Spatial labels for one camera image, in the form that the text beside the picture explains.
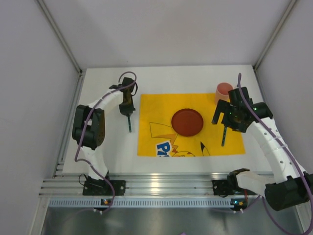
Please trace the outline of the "pink plastic cup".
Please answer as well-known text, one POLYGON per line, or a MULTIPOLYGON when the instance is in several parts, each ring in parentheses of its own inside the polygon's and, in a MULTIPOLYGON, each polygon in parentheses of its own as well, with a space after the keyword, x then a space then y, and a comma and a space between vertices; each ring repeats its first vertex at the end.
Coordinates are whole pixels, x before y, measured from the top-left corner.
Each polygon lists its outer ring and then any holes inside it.
POLYGON ((215 104, 218 104, 219 100, 229 102, 228 92, 233 90, 233 86, 229 83, 223 82, 217 85, 215 92, 215 104))

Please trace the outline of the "red round plate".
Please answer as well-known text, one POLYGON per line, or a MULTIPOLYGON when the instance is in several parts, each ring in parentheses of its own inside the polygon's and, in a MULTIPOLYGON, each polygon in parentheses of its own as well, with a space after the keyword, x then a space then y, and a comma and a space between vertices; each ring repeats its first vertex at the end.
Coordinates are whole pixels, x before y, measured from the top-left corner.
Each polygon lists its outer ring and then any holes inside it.
POLYGON ((203 129, 204 120, 198 111, 185 108, 173 114, 171 125, 177 134, 183 137, 192 137, 203 129))

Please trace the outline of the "yellow pikachu placemat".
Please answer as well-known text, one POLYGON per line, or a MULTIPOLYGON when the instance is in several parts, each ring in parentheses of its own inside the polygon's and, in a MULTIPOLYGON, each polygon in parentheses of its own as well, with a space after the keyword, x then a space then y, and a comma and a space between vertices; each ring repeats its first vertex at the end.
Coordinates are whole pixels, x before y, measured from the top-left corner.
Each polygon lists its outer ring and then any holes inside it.
POLYGON ((241 133, 227 130, 221 146, 224 126, 212 124, 215 94, 143 94, 139 108, 139 156, 147 157, 208 157, 245 154, 241 133), (195 136, 183 137, 171 125, 180 109, 194 109, 204 120, 203 129, 195 136))

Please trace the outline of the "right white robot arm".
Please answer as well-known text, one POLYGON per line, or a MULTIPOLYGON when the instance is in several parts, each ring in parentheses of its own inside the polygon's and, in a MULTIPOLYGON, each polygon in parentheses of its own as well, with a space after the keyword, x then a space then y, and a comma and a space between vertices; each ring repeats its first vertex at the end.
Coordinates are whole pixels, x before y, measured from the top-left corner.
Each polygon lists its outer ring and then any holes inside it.
POLYGON ((273 114, 264 102, 253 103, 246 87, 228 92, 229 101, 219 100, 212 123, 221 123, 233 131, 249 132, 266 157, 273 178, 242 168, 230 172, 228 186, 232 191, 249 190, 261 195, 272 209, 281 211, 310 200, 313 176, 289 157, 282 136, 277 130, 273 114))

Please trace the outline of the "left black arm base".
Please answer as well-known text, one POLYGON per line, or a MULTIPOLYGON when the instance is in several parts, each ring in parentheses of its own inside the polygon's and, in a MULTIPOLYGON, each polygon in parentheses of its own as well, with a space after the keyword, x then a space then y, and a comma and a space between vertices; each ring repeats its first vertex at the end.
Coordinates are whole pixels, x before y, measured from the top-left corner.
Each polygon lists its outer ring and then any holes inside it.
MULTIPOLYGON (((115 196, 123 196, 126 190, 125 180, 110 180, 107 176, 106 179, 112 185, 115 196)), ((83 193, 84 196, 113 196, 111 186, 104 180, 96 180, 90 176, 86 177, 84 182, 83 193)))

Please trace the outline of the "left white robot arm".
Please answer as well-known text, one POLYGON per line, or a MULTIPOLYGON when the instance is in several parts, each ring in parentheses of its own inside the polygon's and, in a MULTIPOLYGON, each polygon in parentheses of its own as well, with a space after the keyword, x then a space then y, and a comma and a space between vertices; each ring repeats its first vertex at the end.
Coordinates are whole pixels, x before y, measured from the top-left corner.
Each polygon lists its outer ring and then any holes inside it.
POLYGON ((72 138, 78 144, 74 161, 85 162, 89 166, 88 176, 95 180, 104 180, 109 170, 102 156, 101 145, 106 136, 106 115, 118 108, 121 115, 128 119, 131 132, 131 115, 135 111, 133 96, 138 85, 134 78, 120 76, 117 85, 111 85, 106 93, 88 105, 78 105, 75 110, 72 138))

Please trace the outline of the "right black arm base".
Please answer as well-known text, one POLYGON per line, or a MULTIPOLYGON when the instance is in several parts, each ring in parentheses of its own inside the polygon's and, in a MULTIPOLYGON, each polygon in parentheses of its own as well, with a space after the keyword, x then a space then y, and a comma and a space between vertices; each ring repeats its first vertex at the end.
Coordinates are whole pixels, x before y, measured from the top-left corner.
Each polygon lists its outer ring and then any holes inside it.
POLYGON ((256 193, 243 189, 238 186, 237 175, 251 171, 247 168, 241 168, 230 172, 226 179, 212 180, 213 193, 215 196, 227 197, 231 195, 256 195, 256 193))

